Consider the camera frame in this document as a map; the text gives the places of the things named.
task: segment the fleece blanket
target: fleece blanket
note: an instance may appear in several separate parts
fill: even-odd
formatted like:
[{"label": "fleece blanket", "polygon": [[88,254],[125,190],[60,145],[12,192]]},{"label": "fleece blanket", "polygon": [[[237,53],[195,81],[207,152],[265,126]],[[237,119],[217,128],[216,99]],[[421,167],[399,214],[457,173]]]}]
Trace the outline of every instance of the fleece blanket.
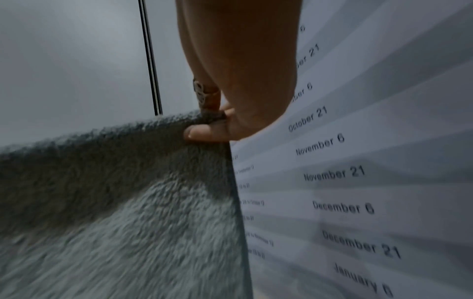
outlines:
[{"label": "fleece blanket", "polygon": [[222,115],[0,149],[0,299],[252,298]]}]

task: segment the fingernail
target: fingernail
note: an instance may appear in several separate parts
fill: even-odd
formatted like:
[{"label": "fingernail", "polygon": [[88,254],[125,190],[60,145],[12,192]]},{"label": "fingernail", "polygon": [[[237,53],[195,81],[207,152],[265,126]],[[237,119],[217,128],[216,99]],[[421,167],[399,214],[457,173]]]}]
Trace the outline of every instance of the fingernail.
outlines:
[{"label": "fingernail", "polygon": [[190,126],[184,130],[184,139],[192,139],[191,130],[194,126]]}]

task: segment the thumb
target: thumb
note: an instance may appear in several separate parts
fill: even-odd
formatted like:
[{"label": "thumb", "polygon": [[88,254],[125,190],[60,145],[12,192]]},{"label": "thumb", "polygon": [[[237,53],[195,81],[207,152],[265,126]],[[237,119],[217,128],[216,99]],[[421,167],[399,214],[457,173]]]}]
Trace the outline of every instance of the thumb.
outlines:
[{"label": "thumb", "polygon": [[184,139],[204,142],[236,141],[249,137],[258,129],[244,127],[233,113],[227,113],[224,120],[213,122],[209,125],[194,125],[184,130]]}]

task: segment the gray towel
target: gray towel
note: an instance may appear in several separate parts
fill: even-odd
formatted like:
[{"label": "gray towel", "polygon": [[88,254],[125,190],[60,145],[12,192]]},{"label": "gray towel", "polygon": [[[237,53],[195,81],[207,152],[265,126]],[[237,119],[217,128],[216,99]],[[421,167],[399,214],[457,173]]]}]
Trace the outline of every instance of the gray towel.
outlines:
[{"label": "gray towel", "polygon": [[0,299],[251,298],[228,144],[198,113],[0,150]]}]

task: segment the black pole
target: black pole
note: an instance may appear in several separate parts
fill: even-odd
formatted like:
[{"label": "black pole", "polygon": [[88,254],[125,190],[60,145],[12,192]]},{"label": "black pole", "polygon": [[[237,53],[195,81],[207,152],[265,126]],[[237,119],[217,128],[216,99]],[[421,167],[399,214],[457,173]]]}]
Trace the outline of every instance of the black pole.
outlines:
[{"label": "black pole", "polygon": [[149,81],[151,83],[151,93],[153,95],[154,115],[162,114],[161,97],[159,95],[158,77],[156,75],[156,64],[154,63],[153,44],[149,33],[148,14],[146,12],[145,0],[138,0],[139,13],[141,15],[141,26],[143,27],[144,46],[146,48],[146,58],[148,59]]}]

